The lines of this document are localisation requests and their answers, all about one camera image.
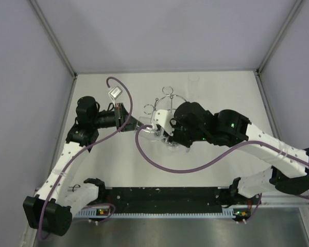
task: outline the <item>white panel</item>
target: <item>white panel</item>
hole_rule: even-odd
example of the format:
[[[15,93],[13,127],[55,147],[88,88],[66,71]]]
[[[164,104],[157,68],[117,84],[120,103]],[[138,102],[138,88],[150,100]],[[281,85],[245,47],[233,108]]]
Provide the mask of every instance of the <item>white panel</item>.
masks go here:
[[[284,141],[309,147],[309,0],[263,73]]]
[[[79,75],[68,113],[64,137],[74,123],[77,100],[93,96],[102,109],[110,102],[105,79],[109,75]],[[117,78],[130,89],[133,97],[135,118],[146,116],[143,106],[154,103],[163,96],[162,87],[172,86],[174,93],[190,101],[199,102],[212,113],[224,109],[236,110],[249,117],[266,133],[271,134],[258,86],[253,72],[199,72],[199,73],[144,73],[118,74]],[[198,82],[189,79],[199,78]],[[129,100],[126,93],[120,98],[126,109]],[[100,129],[103,138],[115,128]],[[268,165],[242,151],[235,151],[214,166],[201,172],[172,174],[152,167],[138,153],[134,132],[119,133],[105,143],[95,146],[80,166],[72,184],[87,178],[99,178],[107,186],[228,186],[239,176],[255,174]],[[203,165],[219,156],[228,148],[208,143],[194,143],[189,153],[185,148],[169,151],[161,142],[152,143],[140,137],[144,151],[158,164],[173,169],[188,169]]]
[[[274,185],[270,183],[271,178],[271,167],[252,176],[242,177],[238,183],[238,193],[244,197],[252,198],[259,193],[276,191]]]
[[[260,65],[295,0],[38,0],[79,72]]]
[[[72,80],[27,1],[0,1],[0,246],[19,246]]]

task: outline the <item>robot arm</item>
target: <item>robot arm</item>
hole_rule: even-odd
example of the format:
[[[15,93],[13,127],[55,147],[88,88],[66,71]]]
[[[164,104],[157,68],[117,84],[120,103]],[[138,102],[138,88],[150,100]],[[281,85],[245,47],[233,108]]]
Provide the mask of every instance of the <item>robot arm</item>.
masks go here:
[[[164,114],[156,113],[157,123],[162,122],[162,116]],[[258,144],[241,147],[241,150],[271,164],[272,167],[250,177],[235,179],[230,186],[232,196],[239,194],[252,198],[258,193],[273,190],[300,195],[309,190],[309,169],[287,157],[289,154],[309,163],[309,148],[300,150],[283,143],[260,130],[238,112],[223,110],[213,115],[196,102],[185,102],[168,121],[174,129],[172,135],[167,134],[168,140],[187,148],[196,141],[228,147],[242,142],[261,141],[280,151],[277,153]]]
[[[119,129],[128,116],[122,103],[117,103],[111,111],[100,112],[99,104],[90,96],[78,100],[76,113],[75,123],[67,134],[63,151],[48,179],[34,197],[26,197],[23,203],[30,227],[38,229],[44,202],[58,177],[62,176],[50,195],[42,224],[43,230],[58,236],[63,236],[67,232],[74,216],[86,205],[102,203],[106,199],[104,182],[99,179],[87,179],[76,192],[68,192],[68,187],[88,152],[76,156],[63,172],[65,165],[84,147],[96,142],[99,136],[98,129],[109,127]],[[122,132],[134,131],[137,122],[131,117]]]

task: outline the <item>cable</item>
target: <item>cable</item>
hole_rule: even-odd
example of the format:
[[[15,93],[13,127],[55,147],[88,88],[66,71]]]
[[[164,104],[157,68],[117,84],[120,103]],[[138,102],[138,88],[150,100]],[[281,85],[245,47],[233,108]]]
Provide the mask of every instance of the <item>cable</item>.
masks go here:
[[[122,125],[119,129],[117,129],[116,131],[114,131],[112,134],[108,135],[107,137],[102,138],[101,140],[98,140],[98,141],[94,142],[93,144],[88,145],[87,147],[82,148],[82,149],[81,149],[76,155],[74,155],[74,156],[72,157],[72,159],[64,166],[64,168],[62,169],[62,173],[64,173],[64,172],[68,169],[68,167],[70,166],[70,164],[71,164],[81,153],[83,153],[83,152],[85,152],[86,150],[88,150],[88,149],[94,147],[95,145],[100,144],[100,143],[104,142],[105,140],[107,140],[107,139],[113,137],[116,133],[120,132],[120,131],[126,126],[126,124],[128,123],[128,121],[129,121],[129,119],[130,119],[130,117],[131,117],[131,115],[132,115],[132,110],[133,110],[133,100],[132,100],[132,96],[130,95],[129,90],[126,88],[126,86],[125,86],[121,81],[119,81],[117,78],[115,78],[115,77],[110,76],[110,77],[107,78],[107,82],[106,82],[106,83],[107,83],[107,86],[108,86],[108,87],[110,87],[110,85],[109,85],[109,80],[110,80],[110,79],[113,79],[113,80],[115,80],[116,82],[118,82],[118,83],[126,90],[126,93],[128,94],[129,101],[130,101],[130,110],[129,110],[129,114],[128,114],[128,116],[127,116],[126,121],[123,123],[123,125]],[[52,186],[52,188],[51,188],[51,190],[50,190],[50,192],[49,192],[49,194],[48,194],[48,196],[47,196],[47,198],[46,198],[46,200],[45,200],[43,206],[42,206],[41,214],[40,214],[40,218],[39,218],[39,228],[38,228],[38,239],[39,239],[40,241],[43,240],[43,237],[42,237],[42,224],[43,224],[43,218],[44,218],[44,215],[45,215],[45,209],[46,209],[46,206],[47,206],[47,204],[48,204],[48,202],[49,202],[50,197],[52,196],[53,192],[55,191],[56,186],[57,186],[58,183],[60,182],[61,178],[62,178],[62,175],[59,175],[58,178],[57,178],[57,180],[56,180],[56,182],[55,182],[54,185]]]
[[[136,142],[136,147],[138,148],[140,154],[142,155],[142,157],[147,161],[149,162],[150,164],[152,164],[154,167],[160,169],[160,170],[163,170],[163,171],[166,171],[166,172],[171,172],[171,173],[179,173],[179,174],[182,174],[182,173],[192,173],[192,172],[196,172],[196,171],[201,171],[205,168],[208,168],[212,165],[214,165],[216,162],[220,161],[222,158],[224,158],[225,156],[227,156],[229,153],[233,152],[234,150],[238,149],[238,148],[241,148],[243,146],[246,146],[246,145],[249,145],[249,144],[258,144],[258,145],[262,145],[266,148],[269,148],[277,153],[281,153],[282,155],[285,155],[287,158],[291,159],[291,160],[294,160],[296,162],[299,162],[299,163],[302,163],[306,166],[309,167],[309,163],[299,159],[299,158],[296,158],[290,154],[287,154],[285,152],[281,152],[281,150],[279,150],[278,148],[275,148],[273,147],[272,145],[269,145],[267,143],[264,143],[264,142],[261,142],[259,140],[249,140],[247,142],[242,142],[242,143],[238,143],[237,145],[231,147],[229,150],[227,150],[226,152],[222,153],[221,155],[219,155],[218,157],[216,157],[215,159],[213,159],[212,161],[206,163],[205,165],[202,165],[202,166],[199,166],[199,167],[196,167],[196,168],[192,168],[192,169],[187,169],[187,170],[174,170],[174,169],[170,169],[170,168],[166,168],[166,167],[163,167],[161,165],[158,165],[157,163],[153,162],[142,150],[141,146],[140,146],[140,142],[139,142],[139,134],[140,134],[140,131],[141,130],[144,130],[146,128],[152,128],[151,125],[142,125],[139,127],[139,129],[136,131],[136,134],[135,134],[135,142]]]
[[[229,205],[227,205],[227,206],[225,206],[225,207],[223,207],[222,205],[221,205],[221,208],[229,208],[229,207],[231,207],[232,206],[232,204],[229,204]]]
[[[251,200],[251,199],[248,199],[248,207],[247,207],[247,210],[248,210],[248,211],[251,211],[251,210],[252,210],[252,200]]]
[[[99,112],[99,109],[100,109],[99,103],[95,102],[95,104],[96,104],[97,111]]]
[[[74,188],[75,188],[76,186],[78,186],[78,188],[81,187],[80,184],[75,184],[75,185],[72,187],[72,192],[74,192]]]
[[[255,209],[252,212],[251,216],[247,220],[245,220],[245,224],[248,223],[254,217],[255,213],[257,212],[257,210],[259,208],[259,205],[261,204],[261,198],[262,198],[262,193],[259,196],[259,200],[257,201],[257,204],[256,204]]]
[[[108,112],[111,112],[111,111],[113,111],[113,109],[114,109],[114,104],[113,104],[113,103],[110,103],[109,106],[108,106],[107,111],[108,111]]]
[[[299,196],[297,196],[297,197],[300,197],[300,198],[303,198],[303,199],[307,199],[307,200],[309,200],[309,197],[308,197],[308,196],[302,196],[302,195],[299,195]]]

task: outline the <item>white floor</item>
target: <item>white floor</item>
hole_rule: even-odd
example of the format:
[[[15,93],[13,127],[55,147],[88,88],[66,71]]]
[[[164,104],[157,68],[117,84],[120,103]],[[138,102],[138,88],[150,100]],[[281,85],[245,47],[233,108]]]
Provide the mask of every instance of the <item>white floor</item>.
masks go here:
[[[162,88],[171,86],[174,94],[188,101],[200,103],[212,113],[233,109],[249,117],[266,133],[270,125],[260,92],[252,71],[245,72],[193,72],[193,73],[141,73],[116,75],[79,75],[68,113],[63,139],[76,117],[77,100],[93,96],[106,109],[110,103],[105,80],[116,76],[129,89],[134,102],[133,116],[147,117],[144,105],[154,104],[155,98],[164,96]],[[129,100],[123,93],[118,102],[129,110]],[[105,137],[115,129],[100,129]],[[190,169],[203,165],[227,150],[208,143],[194,143],[189,153],[180,147],[169,150],[161,142],[149,142],[141,138],[141,145],[148,156],[158,164],[173,169]],[[80,184],[87,178],[99,178],[108,187],[146,186],[229,186],[233,179],[251,175],[266,169],[264,162],[242,151],[235,151],[214,166],[191,174],[172,174],[161,171],[147,163],[135,146],[134,132],[119,133],[110,140],[94,147],[72,184]]]

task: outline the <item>enclosure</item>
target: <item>enclosure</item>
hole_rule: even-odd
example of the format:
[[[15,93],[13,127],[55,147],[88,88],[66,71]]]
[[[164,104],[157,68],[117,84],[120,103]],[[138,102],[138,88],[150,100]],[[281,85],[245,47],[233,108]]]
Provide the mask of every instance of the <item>enclosure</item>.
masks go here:
[[[101,109],[111,102],[109,76],[129,89],[138,120],[172,90],[181,97],[162,101],[163,109],[184,99],[211,113],[232,109],[308,148],[309,0],[0,1],[0,246],[309,246],[309,200],[277,191],[263,194],[246,225],[215,217],[113,218],[38,242],[23,201],[55,166],[78,99],[93,96]],[[130,108],[125,92],[119,102]],[[112,132],[100,129],[99,138]],[[71,186],[99,178],[107,187],[227,187],[269,167],[235,151],[201,172],[172,174],[147,163],[134,139],[130,131],[95,146]],[[140,143],[171,169],[197,167],[228,149]]]

